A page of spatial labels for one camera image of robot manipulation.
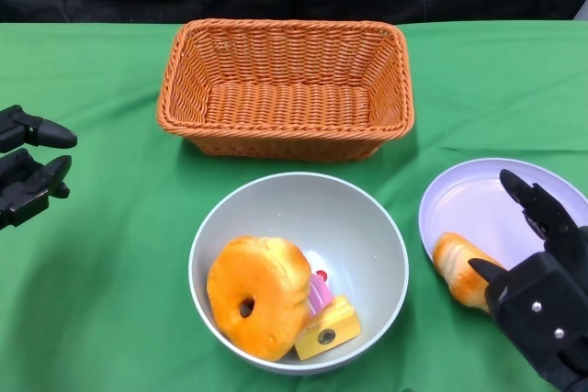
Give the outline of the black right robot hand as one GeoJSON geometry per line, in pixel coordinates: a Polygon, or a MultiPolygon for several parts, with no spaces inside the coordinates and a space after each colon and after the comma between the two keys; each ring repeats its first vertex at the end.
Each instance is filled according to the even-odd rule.
{"type": "Polygon", "coordinates": [[[499,173],[505,192],[522,208],[529,228],[543,241],[543,249],[511,270],[488,259],[470,258],[469,267],[496,290],[509,282],[529,284],[533,279],[560,272],[583,293],[587,291],[587,228],[577,224],[561,202],[537,183],[528,184],[515,173],[499,173]]]}

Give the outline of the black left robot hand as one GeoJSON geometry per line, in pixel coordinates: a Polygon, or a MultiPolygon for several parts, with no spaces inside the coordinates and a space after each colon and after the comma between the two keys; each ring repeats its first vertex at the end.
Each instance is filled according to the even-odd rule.
{"type": "Polygon", "coordinates": [[[47,209],[50,199],[65,199],[70,189],[64,182],[72,157],[37,162],[31,146],[71,149],[77,136],[66,127],[32,116],[19,105],[1,111],[1,227],[17,227],[47,209]]]}

